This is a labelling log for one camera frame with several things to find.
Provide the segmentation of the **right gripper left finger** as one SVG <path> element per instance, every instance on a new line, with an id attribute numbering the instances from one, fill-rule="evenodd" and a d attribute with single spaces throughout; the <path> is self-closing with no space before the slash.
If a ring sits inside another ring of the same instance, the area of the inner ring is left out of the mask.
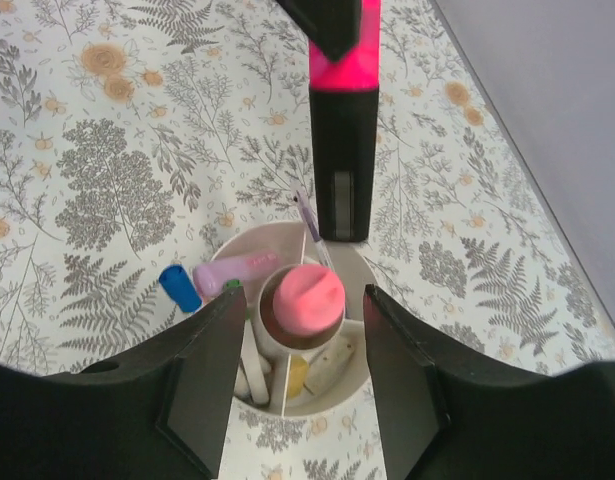
<path id="1" fill-rule="evenodd" d="M 0 479 L 214 479 L 247 303 L 231 288 L 80 373 L 0 365 Z"/>

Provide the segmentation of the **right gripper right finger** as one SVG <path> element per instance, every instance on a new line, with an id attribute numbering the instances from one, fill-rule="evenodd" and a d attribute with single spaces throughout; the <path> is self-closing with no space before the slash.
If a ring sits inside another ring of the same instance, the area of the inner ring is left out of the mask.
<path id="1" fill-rule="evenodd" d="M 556 376 L 495 360 L 363 298 L 366 355 L 390 479 L 615 479 L 615 361 Z"/>

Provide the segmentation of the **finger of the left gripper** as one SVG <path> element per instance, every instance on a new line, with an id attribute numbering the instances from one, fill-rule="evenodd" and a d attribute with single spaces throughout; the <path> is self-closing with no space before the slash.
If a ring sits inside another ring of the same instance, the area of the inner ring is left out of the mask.
<path id="1" fill-rule="evenodd" d="M 341 60 L 359 41 L 360 0 L 277 0 L 276 3 L 331 62 Z"/>

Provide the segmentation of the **black yellow capped marker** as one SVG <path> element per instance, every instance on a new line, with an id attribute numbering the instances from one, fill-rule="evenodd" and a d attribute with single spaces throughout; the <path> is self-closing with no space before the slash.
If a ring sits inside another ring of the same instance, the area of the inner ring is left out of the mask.
<path id="1" fill-rule="evenodd" d="M 318 225 L 323 239 L 369 236 L 377 116 L 381 3 L 363 1 L 360 38 L 332 62 L 309 45 L 309 101 Z"/>

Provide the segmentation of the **orange capped white marker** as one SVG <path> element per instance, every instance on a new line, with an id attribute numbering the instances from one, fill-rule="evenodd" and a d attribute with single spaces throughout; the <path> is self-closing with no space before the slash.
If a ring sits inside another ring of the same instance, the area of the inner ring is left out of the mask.
<path id="1" fill-rule="evenodd" d="M 240 365 L 236 374 L 234 394 L 238 398 L 250 397 L 255 405 L 266 405 L 270 395 L 263 366 L 266 360 L 260 356 L 250 320 L 246 320 L 243 331 Z"/>

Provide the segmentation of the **white round divided organizer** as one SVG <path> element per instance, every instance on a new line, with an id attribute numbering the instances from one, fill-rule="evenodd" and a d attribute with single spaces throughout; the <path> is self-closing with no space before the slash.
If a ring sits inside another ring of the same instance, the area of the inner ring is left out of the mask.
<path id="1" fill-rule="evenodd" d="M 244 287 L 248 318 L 234 393 L 271 415 L 302 417 L 345 402 L 370 377 L 362 297 L 375 278 L 353 246 L 326 246 L 301 221 L 276 221 L 227 241 L 194 268 L 196 289 Z"/>

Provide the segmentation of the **grey speckled eraser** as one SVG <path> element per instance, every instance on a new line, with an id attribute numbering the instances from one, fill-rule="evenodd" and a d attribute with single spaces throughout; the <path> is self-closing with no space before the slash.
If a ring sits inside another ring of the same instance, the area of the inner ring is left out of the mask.
<path id="1" fill-rule="evenodd" d="M 342 375 L 355 350 L 355 344 L 350 338 L 337 337 L 310 364 L 304 387 L 312 395 L 323 394 Z"/>

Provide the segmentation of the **blue capped white marker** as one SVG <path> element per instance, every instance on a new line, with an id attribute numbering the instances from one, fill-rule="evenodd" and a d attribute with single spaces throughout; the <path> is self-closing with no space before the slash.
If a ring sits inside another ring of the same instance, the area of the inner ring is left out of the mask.
<path id="1" fill-rule="evenodd" d="M 158 281 L 169 298 L 183 313 L 192 314 L 202 307 L 201 297 L 182 265 L 172 264 L 168 266 L 161 272 Z"/>

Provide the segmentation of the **purple highlighter pen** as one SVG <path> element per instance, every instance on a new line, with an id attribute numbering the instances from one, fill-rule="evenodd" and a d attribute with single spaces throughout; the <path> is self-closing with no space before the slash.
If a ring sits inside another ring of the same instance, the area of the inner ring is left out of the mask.
<path id="1" fill-rule="evenodd" d="M 273 273 L 280 266 L 281 258 L 275 251 L 259 250 L 200 264 L 193 269 L 192 280 L 201 296 L 214 297 L 228 281 L 256 281 Z"/>

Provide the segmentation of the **yellow eraser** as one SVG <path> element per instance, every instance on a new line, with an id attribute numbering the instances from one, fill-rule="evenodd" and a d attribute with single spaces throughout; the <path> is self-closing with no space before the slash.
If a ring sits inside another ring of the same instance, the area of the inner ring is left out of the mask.
<path id="1" fill-rule="evenodd" d="M 291 356 L 286 389 L 287 400 L 294 399 L 301 394 L 309 369 L 309 363 L 302 356 Z"/>

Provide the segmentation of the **thin purple gel pen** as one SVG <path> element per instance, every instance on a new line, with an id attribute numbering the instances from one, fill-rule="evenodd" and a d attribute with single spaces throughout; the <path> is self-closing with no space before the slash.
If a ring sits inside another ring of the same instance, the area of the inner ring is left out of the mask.
<path id="1" fill-rule="evenodd" d="M 312 238 L 320 263 L 334 271 L 335 267 L 333 261 L 326 247 L 325 241 L 319 233 L 317 221 L 311 210 L 308 196 L 305 194 L 298 182 L 294 182 L 292 184 L 291 192 L 301 219 L 303 220 L 303 223 Z"/>

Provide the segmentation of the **pink pack of pens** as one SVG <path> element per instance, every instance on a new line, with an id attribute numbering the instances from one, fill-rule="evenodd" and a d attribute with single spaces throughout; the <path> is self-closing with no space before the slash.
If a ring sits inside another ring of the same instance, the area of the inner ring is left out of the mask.
<path id="1" fill-rule="evenodd" d="M 330 268 L 283 267 L 263 284 L 252 319 L 259 348 L 268 356 L 314 351 L 341 329 L 346 294 Z"/>

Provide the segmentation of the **green capped white marker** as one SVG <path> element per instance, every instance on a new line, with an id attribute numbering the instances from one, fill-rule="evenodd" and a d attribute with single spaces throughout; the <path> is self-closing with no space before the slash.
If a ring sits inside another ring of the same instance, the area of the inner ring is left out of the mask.
<path id="1" fill-rule="evenodd" d="M 230 289 L 235 289 L 235 288 L 240 288 L 240 287 L 242 287 L 242 282 L 239 279 L 231 279 L 231 280 L 226 281 L 223 284 L 222 290 L 227 291 Z"/>

